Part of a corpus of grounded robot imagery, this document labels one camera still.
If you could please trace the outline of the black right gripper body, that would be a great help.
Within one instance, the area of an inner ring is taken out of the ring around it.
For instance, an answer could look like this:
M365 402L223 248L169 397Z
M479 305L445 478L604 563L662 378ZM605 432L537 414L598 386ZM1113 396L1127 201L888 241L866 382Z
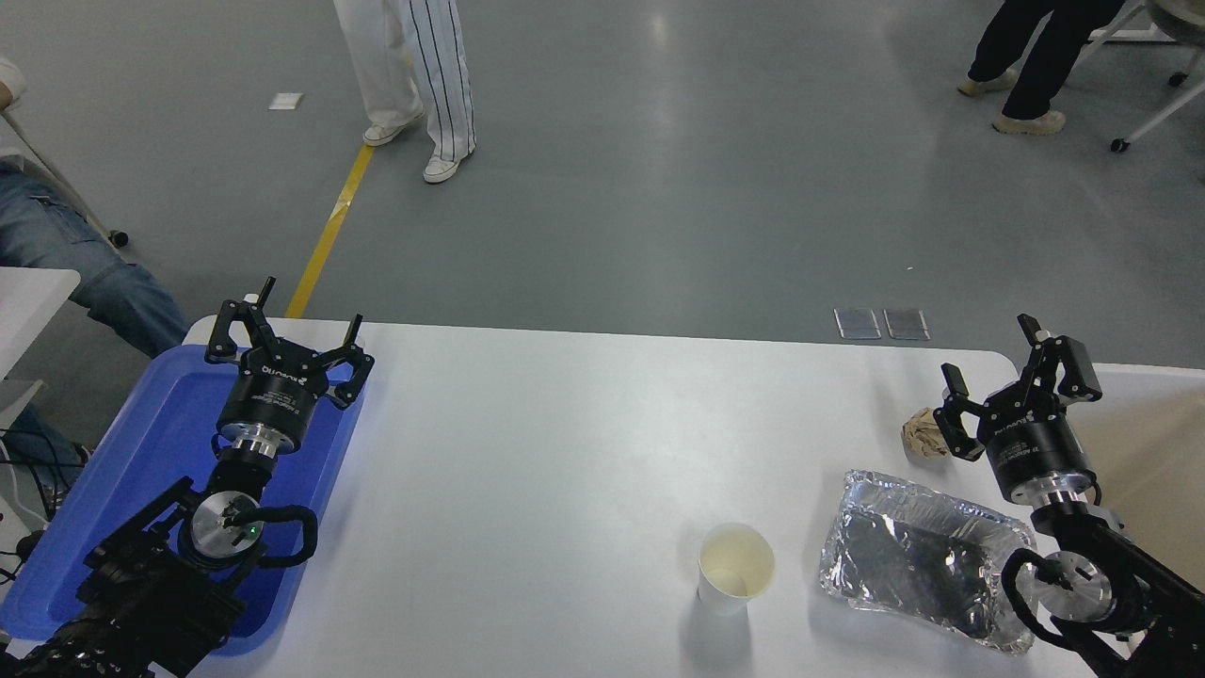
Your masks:
M1003 499L1012 505L1040 505L1058 493L1084 496L1098 485L1097 468L1065 412L1019 419L991 413L978 426L978 442Z

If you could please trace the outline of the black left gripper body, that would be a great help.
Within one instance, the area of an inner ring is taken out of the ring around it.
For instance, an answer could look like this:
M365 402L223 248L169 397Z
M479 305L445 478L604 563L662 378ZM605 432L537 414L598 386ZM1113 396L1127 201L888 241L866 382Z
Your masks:
M327 370L310 348L249 348L239 356L239 375L217 430L233 441L237 430L259 425L301 446L328 387Z

